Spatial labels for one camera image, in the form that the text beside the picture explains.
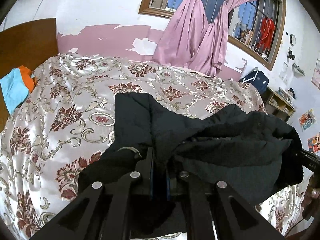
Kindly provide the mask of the person's right hand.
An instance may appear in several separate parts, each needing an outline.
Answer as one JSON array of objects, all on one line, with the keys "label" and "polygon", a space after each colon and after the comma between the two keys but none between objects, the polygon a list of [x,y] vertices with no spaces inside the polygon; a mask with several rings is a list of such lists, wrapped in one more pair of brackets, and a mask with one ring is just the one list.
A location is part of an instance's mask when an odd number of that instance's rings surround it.
[{"label": "person's right hand", "polygon": [[310,177],[308,187],[302,201],[303,218],[309,220],[319,211],[319,176],[313,174]]}]

